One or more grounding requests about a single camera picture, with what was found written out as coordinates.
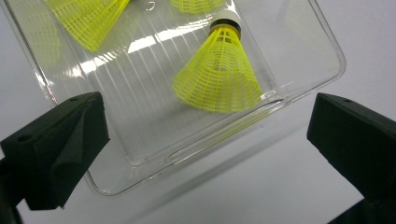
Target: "yellow shuttlecock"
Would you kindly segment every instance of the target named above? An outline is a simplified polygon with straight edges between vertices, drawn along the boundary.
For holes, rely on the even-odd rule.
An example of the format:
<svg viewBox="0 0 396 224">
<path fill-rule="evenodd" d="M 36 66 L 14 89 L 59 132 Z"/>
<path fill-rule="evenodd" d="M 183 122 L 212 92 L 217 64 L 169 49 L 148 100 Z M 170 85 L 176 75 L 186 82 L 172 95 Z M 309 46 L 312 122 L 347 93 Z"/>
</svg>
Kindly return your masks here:
<svg viewBox="0 0 396 224">
<path fill-rule="evenodd" d="M 224 4 L 225 0 L 172 0 L 172 6 L 181 12 L 199 14 L 209 12 Z"/>
<path fill-rule="evenodd" d="M 91 51 L 99 49 L 129 0 L 45 0 L 60 24 Z"/>
<path fill-rule="evenodd" d="M 239 17 L 223 10 L 209 38 L 175 76 L 173 89 L 184 103 L 214 112 L 248 109 L 262 98 L 248 57 L 239 41 Z"/>
</svg>

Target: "white table surface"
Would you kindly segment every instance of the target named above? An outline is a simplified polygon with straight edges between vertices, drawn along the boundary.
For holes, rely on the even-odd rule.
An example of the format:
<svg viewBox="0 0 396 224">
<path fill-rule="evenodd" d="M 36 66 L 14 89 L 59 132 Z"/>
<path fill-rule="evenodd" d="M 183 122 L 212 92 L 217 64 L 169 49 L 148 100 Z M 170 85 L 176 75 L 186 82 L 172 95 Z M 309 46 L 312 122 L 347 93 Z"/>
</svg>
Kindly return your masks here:
<svg viewBox="0 0 396 224">
<path fill-rule="evenodd" d="M 346 55 L 346 72 L 321 89 L 396 120 L 396 1 L 318 1 Z M 0 12 L 0 139 L 50 109 Z M 316 93 L 276 112 L 284 132 L 261 142 L 265 121 L 198 162 L 114 199 L 80 181 L 65 209 L 19 210 L 34 223 L 327 223 L 361 200 L 306 140 Z M 233 155 L 218 163 L 218 158 Z"/>
</svg>

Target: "white shuttlecock tip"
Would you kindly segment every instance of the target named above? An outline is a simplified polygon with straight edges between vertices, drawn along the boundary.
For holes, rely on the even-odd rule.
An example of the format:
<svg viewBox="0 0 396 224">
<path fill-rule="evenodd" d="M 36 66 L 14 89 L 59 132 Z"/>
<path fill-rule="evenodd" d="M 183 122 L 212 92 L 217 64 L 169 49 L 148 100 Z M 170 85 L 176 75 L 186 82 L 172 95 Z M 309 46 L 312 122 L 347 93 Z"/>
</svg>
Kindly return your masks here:
<svg viewBox="0 0 396 224">
<path fill-rule="evenodd" d="M 216 27 L 221 25 L 231 25 L 238 33 L 240 38 L 241 35 L 241 18 L 236 14 L 236 12 L 231 11 L 229 9 L 224 9 L 218 12 L 213 18 L 210 24 L 210 33 L 216 29 Z"/>
</svg>

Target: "transparent tray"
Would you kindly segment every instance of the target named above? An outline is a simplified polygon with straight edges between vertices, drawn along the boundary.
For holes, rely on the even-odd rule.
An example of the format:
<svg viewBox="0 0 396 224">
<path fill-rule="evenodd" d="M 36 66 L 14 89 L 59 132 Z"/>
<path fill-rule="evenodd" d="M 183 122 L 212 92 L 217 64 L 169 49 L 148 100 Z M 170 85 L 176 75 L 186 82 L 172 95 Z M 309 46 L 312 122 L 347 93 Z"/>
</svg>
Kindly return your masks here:
<svg viewBox="0 0 396 224">
<path fill-rule="evenodd" d="M 111 141 L 87 179 L 105 195 L 191 161 L 337 79 L 346 67 L 315 0 L 229 0 L 200 15 L 181 13 L 170 0 L 131 0 L 97 52 L 82 48 L 44 0 L 1 6 L 53 105 L 89 91 L 103 94 Z M 242 18 L 242 45 L 264 91 L 257 106 L 229 114 L 185 105 L 171 88 L 224 8 Z"/>
</svg>

